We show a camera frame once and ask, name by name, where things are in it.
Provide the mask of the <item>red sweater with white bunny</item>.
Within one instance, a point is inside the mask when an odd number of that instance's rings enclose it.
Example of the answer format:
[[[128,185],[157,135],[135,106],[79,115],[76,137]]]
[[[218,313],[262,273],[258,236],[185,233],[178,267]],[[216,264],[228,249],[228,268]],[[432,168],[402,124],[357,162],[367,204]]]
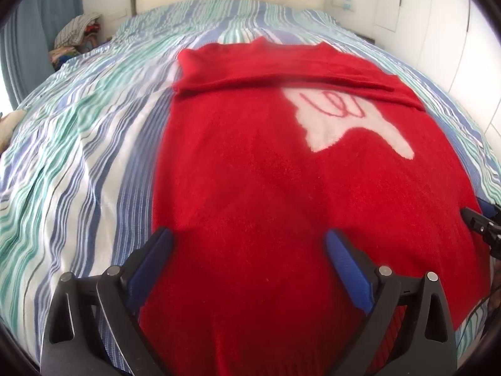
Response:
[[[458,328],[492,284],[463,223],[476,195],[414,92],[326,43],[178,57],[153,225],[173,255],[140,325],[175,375],[324,375],[364,313],[329,260],[337,229],[377,265],[442,282]]]

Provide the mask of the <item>pile of clothes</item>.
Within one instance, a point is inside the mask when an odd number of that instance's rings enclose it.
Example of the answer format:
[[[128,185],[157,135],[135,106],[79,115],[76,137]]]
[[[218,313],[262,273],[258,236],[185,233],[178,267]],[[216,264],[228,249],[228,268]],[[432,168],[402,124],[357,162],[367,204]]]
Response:
[[[58,71],[67,61],[90,52],[99,43],[101,14],[81,14],[72,19],[59,32],[54,40],[54,48],[49,52],[49,58],[55,71]]]

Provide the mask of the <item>blue green striped bedspread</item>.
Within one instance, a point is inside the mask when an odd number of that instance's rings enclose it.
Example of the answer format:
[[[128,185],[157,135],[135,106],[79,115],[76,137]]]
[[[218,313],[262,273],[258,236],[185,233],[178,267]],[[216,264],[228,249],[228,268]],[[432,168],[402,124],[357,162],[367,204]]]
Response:
[[[481,129],[433,81],[317,9],[188,0],[126,20],[21,104],[1,157],[1,323],[32,365],[62,273],[123,262],[151,230],[155,153],[170,113],[178,53],[208,43],[329,43],[398,76],[444,131],[476,195],[500,201],[500,164]]]

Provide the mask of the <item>white wardrobe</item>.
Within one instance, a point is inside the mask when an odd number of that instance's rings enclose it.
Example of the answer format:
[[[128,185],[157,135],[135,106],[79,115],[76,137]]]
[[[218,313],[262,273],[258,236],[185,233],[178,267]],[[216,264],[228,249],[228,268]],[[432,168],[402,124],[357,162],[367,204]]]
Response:
[[[379,0],[374,39],[499,135],[500,43],[472,0]]]

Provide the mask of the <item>patterned cushion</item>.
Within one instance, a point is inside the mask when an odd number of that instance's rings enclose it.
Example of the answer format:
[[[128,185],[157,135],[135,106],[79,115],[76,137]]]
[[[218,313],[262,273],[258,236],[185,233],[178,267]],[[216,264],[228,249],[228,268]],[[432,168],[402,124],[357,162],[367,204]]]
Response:
[[[9,146],[13,132],[19,123],[25,118],[25,110],[15,110],[1,117],[0,122],[0,154]]]

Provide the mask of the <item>teal curtain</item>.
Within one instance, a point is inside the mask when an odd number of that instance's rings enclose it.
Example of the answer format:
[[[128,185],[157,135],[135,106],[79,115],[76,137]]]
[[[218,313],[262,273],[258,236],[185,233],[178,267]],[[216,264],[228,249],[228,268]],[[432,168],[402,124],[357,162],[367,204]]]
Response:
[[[83,13],[82,0],[21,0],[1,28],[1,70],[9,102],[21,102],[54,73],[57,34]]]

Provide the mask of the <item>wall socket with blue plugs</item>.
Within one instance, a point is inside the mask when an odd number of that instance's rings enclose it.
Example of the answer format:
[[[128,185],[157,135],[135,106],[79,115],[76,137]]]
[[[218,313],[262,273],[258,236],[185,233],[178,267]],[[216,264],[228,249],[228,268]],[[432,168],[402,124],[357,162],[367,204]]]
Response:
[[[345,11],[354,12],[356,10],[353,0],[331,0],[331,5]]]

